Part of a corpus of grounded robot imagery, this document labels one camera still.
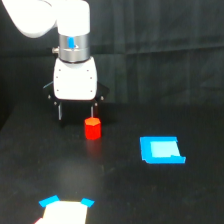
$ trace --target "blue tape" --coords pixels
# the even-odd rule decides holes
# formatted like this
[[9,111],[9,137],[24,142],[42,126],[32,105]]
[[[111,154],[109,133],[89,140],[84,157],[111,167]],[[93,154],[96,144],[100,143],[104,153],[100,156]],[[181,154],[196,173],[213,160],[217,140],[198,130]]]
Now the blue tape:
[[147,139],[148,142],[178,142],[177,137],[169,136],[169,137],[141,137],[141,139]]
[[40,204],[43,208],[45,208],[47,205],[49,205],[49,204],[51,204],[51,203],[54,203],[54,202],[56,202],[56,201],[60,201],[60,199],[58,198],[57,195],[52,196],[52,197],[47,198],[47,199],[44,199],[44,200],[42,200],[42,201],[39,201],[39,204]]
[[87,198],[83,198],[82,201],[81,201],[81,204],[83,205],[86,205],[87,207],[91,207],[95,202],[90,200],[90,199],[87,199]]

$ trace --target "black table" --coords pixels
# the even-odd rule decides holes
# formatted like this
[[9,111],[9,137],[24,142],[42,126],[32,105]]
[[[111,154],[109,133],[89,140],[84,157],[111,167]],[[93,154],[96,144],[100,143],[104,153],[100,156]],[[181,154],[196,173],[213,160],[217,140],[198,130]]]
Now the black table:
[[[224,223],[224,110],[103,104],[101,139],[88,141],[87,104],[15,107],[0,132],[0,223],[30,224],[38,202],[95,200],[87,224]],[[184,165],[141,160],[141,136],[177,136]]]

